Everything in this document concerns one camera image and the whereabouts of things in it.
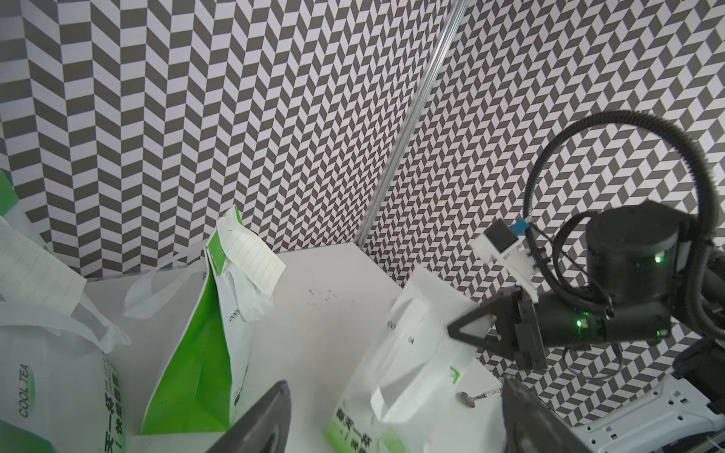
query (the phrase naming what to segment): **black motor housing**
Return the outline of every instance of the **black motor housing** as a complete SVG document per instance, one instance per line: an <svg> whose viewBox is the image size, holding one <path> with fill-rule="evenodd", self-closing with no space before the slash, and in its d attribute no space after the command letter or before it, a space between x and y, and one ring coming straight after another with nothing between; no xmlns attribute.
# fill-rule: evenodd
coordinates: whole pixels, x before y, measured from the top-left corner
<svg viewBox="0 0 725 453"><path fill-rule="evenodd" d="M539 295L536 318L544 347L655 340L670 334L670 309L651 300L620 305L614 317L572 309L554 293Z"/></svg>
<svg viewBox="0 0 725 453"><path fill-rule="evenodd" d="M678 254L690 240L694 221L691 215L650 200L595 215L585 233L591 278L610 294L614 305L663 298L674 289Z"/></svg>

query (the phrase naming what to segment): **patterned wall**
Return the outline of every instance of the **patterned wall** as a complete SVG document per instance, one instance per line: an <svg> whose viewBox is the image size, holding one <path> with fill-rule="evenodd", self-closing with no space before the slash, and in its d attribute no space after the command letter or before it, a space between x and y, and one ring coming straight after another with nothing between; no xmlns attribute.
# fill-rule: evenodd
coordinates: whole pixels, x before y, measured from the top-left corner
<svg viewBox="0 0 725 453"><path fill-rule="evenodd" d="M83 275L237 204L276 251L350 242L448 0L3 2L0 168Z"/></svg>
<svg viewBox="0 0 725 453"><path fill-rule="evenodd" d="M725 4L712 0L478 1L459 29L366 252L399 283L423 262L476 300L510 285L500 266L476 260L468 242L494 218L520 215L537 153L568 122L603 109L677 121L707 151L725 193L724 39ZM599 128L571 139L552 159L534 218L552 234L575 212L647 197L695 212L692 182L675 153L642 130ZM584 264L582 232L569 245ZM584 283L571 266L565 275ZM484 359L498 375L518 375L568 422L581 423L647 391L694 338L678 325L659 346L624 345L626 367L607 382L565 372L561 350L551 351L544 375L520 373L500 357ZM593 349L576 357L574 367L613 374L614 357L611 348Z"/></svg>

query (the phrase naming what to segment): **metal spoon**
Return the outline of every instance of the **metal spoon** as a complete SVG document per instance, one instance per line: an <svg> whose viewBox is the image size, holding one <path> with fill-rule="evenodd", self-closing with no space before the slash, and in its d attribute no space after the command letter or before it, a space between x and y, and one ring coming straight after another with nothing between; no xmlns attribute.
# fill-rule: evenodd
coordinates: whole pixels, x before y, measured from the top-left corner
<svg viewBox="0 0 725 453"><path fill-rule="evenodd" d="M478 395L478 396L471 396L464 391L461 391L458 396L460 396L461 401L463 401L463 404L465 404L468 407L476 407L476 400L481 398L487 398L492 395L498 395L501 393L500 388L496 388L494 390L485 391L484 393Z"/></svg>

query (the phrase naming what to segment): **paper label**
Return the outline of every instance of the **paper label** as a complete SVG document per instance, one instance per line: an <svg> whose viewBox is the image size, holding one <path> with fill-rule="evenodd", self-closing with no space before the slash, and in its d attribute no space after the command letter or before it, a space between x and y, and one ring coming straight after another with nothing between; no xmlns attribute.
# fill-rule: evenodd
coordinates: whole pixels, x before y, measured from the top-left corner
<svg viewBox="0 0 725 453"><path fill-rule="evenodd" d="M73 313L86 279L0 217L0 294L8 302Z"/></svg>
<svg viewBox="0 0 725 453"><path fill-rule="evenodd" d="M232 261L253 284L271 297L285 264L265 242L246 229L232 208L217 222L219 242L226 257Z"/></svg>

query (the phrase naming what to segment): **white table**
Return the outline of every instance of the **white table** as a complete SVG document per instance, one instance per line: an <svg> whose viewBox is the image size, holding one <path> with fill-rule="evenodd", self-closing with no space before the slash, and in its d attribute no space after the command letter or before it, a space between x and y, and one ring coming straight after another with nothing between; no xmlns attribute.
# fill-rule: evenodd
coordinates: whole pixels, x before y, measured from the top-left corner
<svg viewBox="0 0 725 453"><path fill-rule="evenodd" d="M323 436L326 423L356 364L385 324L400 287L354 244L280 254L287 265L275 290L274 315L259 322L239 414L276 381L287 380L292 398L288 453L332 452ZM178 270L159 273L172 278ZM221 433L137 436L154 379L161 367L157 347L173 335L178 313L190 312L195 297L161 309L152 319L123 317L123 296L137 277L88 283L86 293L131 338L111 357L119 368L125 400L128 453L202 453ZM499 381L472 361L458 388L476 395ZM500 453L505 436L500 396L478 400L476 408L451 402L436 429L435 452Z"/></svg>

